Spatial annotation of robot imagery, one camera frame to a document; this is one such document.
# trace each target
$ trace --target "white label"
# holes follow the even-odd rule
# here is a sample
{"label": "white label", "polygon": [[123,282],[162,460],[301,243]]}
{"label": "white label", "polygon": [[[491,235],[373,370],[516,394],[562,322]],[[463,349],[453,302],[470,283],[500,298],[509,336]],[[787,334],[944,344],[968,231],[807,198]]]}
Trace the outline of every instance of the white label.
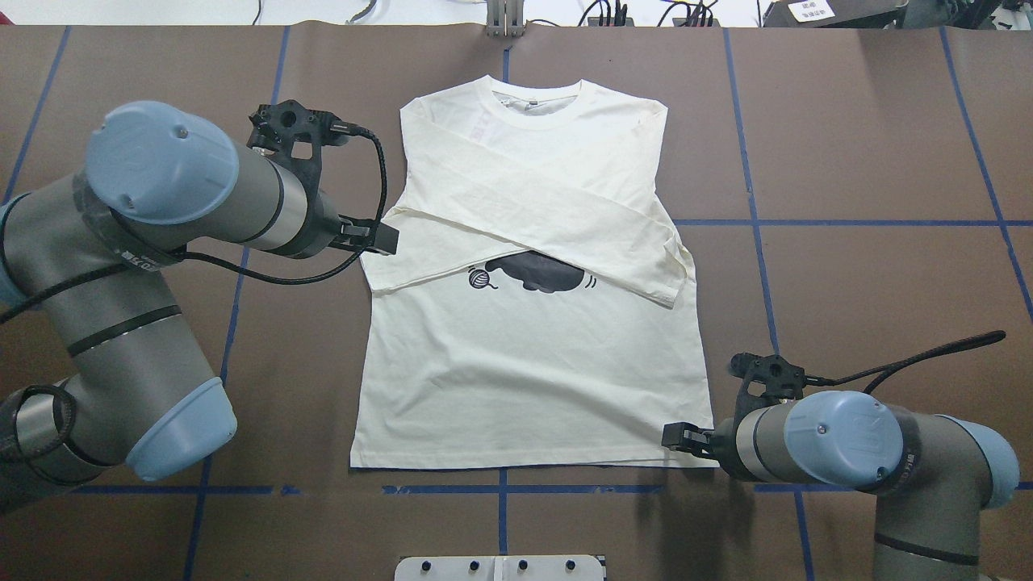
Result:
{"label": "white label", "polygon": [[813,22],[831,19],[836,16],[826,0],[806,0],[789,4],[789,11],[796,22]]}

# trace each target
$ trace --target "light blue cap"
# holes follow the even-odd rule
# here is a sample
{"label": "light blue cap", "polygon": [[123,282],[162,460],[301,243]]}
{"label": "light blue cap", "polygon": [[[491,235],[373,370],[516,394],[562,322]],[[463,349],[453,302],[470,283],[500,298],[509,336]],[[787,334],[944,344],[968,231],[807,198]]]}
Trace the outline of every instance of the light blue cap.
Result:
{"label": "light blue cap", "polygon": [[819,392],[800,400],[785,421],[785,445],[812,477],[858,488],[897,467],[904,436],[893,411],[862,392]]}
{"label": "light blue cap", "polygon": [[150,224],[189,222],[215,210],[239,171],[222,129],[158,101],[108,113],[86,149],[86,177],[97,197]]}
{"label": "light blue cap", "polygon": [[237,417],[213,377],[190,392],[132,447],[126,464],[147,482],[161,480],[222,448],[237,433]]}
{"label": "light blue cap", "polygon": [[990,478],[993,480],[994,490],[990,495],[990,501],[983,509],[997,509],[1007,504],[1015,493],[1019,486],[1019,458],[1015,451],[1011,449],[1008,440],[996,431],[973,424],[950,416],[938,414],[940,418],[946,418],[961,426],[972,436],[982,455],[987,458],[987,465],[990,466]]}
{"label": "light blue cap", "polygon": [[[0,224],[4,222],[7,217],[7,212],[14,206],[14,198],[3,206],[0,206]],[[0,264],[0,304],[6,304],[10,307],[17,307],[24,303],[28,297],[26,297],[22,290],[14,284],[14,281],[10,278],[10,273],[7,269]]]}

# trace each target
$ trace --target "white t-shirt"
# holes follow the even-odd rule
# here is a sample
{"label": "white t-shirt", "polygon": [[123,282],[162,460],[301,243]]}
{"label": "white t-shirt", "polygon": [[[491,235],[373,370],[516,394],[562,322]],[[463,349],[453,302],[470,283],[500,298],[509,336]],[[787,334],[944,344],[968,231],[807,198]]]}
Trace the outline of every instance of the white t-shirt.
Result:
{"label": "white t-shirt", "polygon": [[352,466],[712,465],[660,446],[713,423],[692,256],[655,194],[666,114],[489,77],[402,109]]}

